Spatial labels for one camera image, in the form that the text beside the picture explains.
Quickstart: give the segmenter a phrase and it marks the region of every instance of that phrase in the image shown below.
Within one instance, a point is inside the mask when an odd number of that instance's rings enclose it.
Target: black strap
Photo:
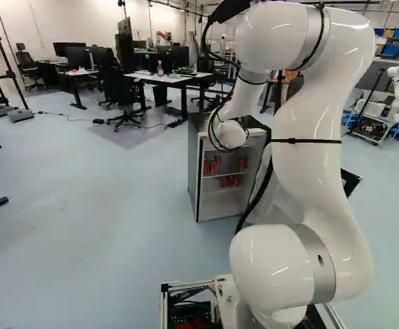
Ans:
[[[341,144],[341,141],[335,139],[298,139],[298,138],[278,138],[271,139],[272,143],[289,143],[289,144],[298,144],[298,143],[315,143],[315,144]]]
[[[319,9],[320,11],[320,17],[322,19],[322,27],[320,29],[320,34],[318,35],[318,39],[317,42],[315,43],[314,49],[312,49],[312,52],[309,54],[308,57],[306,57],[303,62],[301,63],[301,65],[295,69],[291,69],[290,71],[298,71],[299,69],[301,69],[304,65],[306,65],[307,62],[309,62],[309,60],[314,56],[315,52],[317,51],[318,46],[320,45],[320,42],[322,41],[322,37],[323,37],[323,31],[324,31],[324,13],[323,13],[323,9],[324,9],[324,3],[320,2],[318,5],[315,5],[316,8]]]
[[[252,84],[253,86],[260,86],[261,84],[266,84],[267,83],[266,81],[264,81],[264,82],[250,82],[248,80],[245,80],[239,74],[238,74],[238,78],[241,79],[242,81],[244,81],[246,84]]]

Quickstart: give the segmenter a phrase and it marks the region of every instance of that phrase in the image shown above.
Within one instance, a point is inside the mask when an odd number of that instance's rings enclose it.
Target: metal frame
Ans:
[[[1,52],[1,55],[3,56],[3,59],[5,60],[6,66],[8,68],[8,70],[6,71],[5,75],[0,75],[0,80],[1,79],[8,79],[8,78],[12,79],[12,81],[15,84],[15,88],[16,88],[16,90],[18,91],[18,93],[20,95],[20,98],[21,98],[21,101],[23,102],[24,107],[26,108],[26,110],[29,110],[29,106],[27,106],[26,100],[25,100],[25,98],[23,96],[23,93],[21,92],[20,86],[19,86],[19,84],[18,84],[18,82],[16,80],[15,73],[12,70],[12,67],[10,66],[8,57],[6,56],[6,53],[5,53],[4,49],[3,49],[3,45],[1,44],[1,37],[0,37],[0,52]],[[6,99],[1,87],[0,87],[0,95],[3,97],[3,99]]]
[[[197,281],[197,282],[168,282],[168,283],[163,283],[161,284],[161,290],[160,290],[160,329],[167,329],[168,328],[168,314],[169,314],[169,304],[168,304],[168,297],[169,293],[173,292],[181,292],[181,291],[188,291],[191,289],[196,289],[196,288],[206,288],[206,289],[211,289],[212,291],[216,291],[215,289],[216,282],[215,280],[206,280],[206,281]],[[214,310],[216,304],[211,301],[211,315],[212,318],[214,318]],[[337,311],[335,308],[332,306],[331,303],[324,303],[322,304],[326,312],[328,313],[328,316],[330,320],[332,321],[332,324],[336,329],[347,329],[346,326],[344,325],[343,321],[341,320],[340,316],[338,316]],[[319,312],[315,307],[309,306],[308,310],[306,312],[306,315],[309,313],[311,316],[311,320],[313,317],[319,316]],[[318,324],[318,326],[315,329],[319,329],[319,327],[324,326],[324,322],[321,324]]]

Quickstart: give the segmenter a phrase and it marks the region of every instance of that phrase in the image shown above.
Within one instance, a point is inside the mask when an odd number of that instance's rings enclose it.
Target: storage rack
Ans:
[[[206,42],[210,45],[213,52],[217,53],[221,57],[236,62],[238,60],[236,53],[234,52],[234,44],[236,39],[234,38],[207,38]],[[222,62],[221,60],[213,60],[213,72],[217,75],[227,77],[228,79],[236,79],[237,69],[228,63]]]
[[[249,132],[245,144],[230,153],[220,152],[208,138],[209,115],[206,112],[189,115],[188,190],[196,222],[240,215],[245,210],[267,139],[265,126],[252,117],[244,117],[242,124]],[[205,162],[217,157],[221,158],[219,168],[213,172],[204,170]],[[242,170],[240,159],[245,161]],[[223,186],[223,180],[234,181]]]

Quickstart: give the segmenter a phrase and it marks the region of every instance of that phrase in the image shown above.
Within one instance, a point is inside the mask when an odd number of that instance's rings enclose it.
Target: shelf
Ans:
[[[217,194],[217,193],[224,193],[224,192],[235,192],[235,191],[242,191],[244,190],[243,187],[222,187],[221,190],[218,191],[211,191],[211,192],[204,192],[202,193],[203,195],[211,195],[211,194]]]
[[[373,119],[373,120],[375,120],[375,121],[379,121],[379,122],[382,122],[382,123],[386,123],[386,124],[388,124],[388,125],[393,124],[391,121],[384,120],[384,119],[378,118],[378,117],[373,117],[372,115],[368,115],[368,114],[365,114],[365,113],[362,114],[362,117],[369,118],[369,119]]]
[[[381,38],[386,38],[387,40],[392,40],[392,41],[399,41],[399,38],[396,36],[381,36]]]
[[[372,138],[372,137],[369,137],[369,136],[367,136],[367,135],[361,134],[361,133],[359,133],[359,132],[353,132],[353,134],[354,134],[354,135],[357,135],[357,136],[360,136],[361,138],[367,139],[368,141],[371,141],[371,142],[373,142],[373,143],[377,143],[377,144],[380,143],[380,137],[374,137],[374,138]]]
[[[206,180],[208,178],[215,178],[215,177],[223,177],[223,176],[232,176],[232,175],[243,175],[245,174],[244,171],[239,171],[237,173],[218,173],[217,175],[203,175],[203,179]]]

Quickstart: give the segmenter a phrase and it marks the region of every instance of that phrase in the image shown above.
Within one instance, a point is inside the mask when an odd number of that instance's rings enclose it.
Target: electrical cable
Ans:
[[[88,122],[93,122],[93,120],[90,120],[90,119],[70,119],[70,115],[64,114],[64,113],[53,113],[53,112],[39,111],[39,112],[37,112],[37,114],[59,115],[61,117],[67,117],[67,121],[88,121]],[[141,126],[132,125],[131,123],[124,123],[123,125],[131,125],[132,127],[137,127],[138,129],[152,129],[152,128],[158,127],[160,125],[165,126],[165,129],[167,129],[167,126],[168,126],[166,123],[157,123],[155,125],[151,125],[150,127],[143,127],[142,125]]]
[[[64,113],[53,113],[53,112],[44,112],[44,111],[39,111],[37,114],[53,114],[53,115],[59,115],[61,117],[67,117],[67,121],[90,121],[93,122],[93,120],[90,119],[70,119],[70,115],[64,114]]]

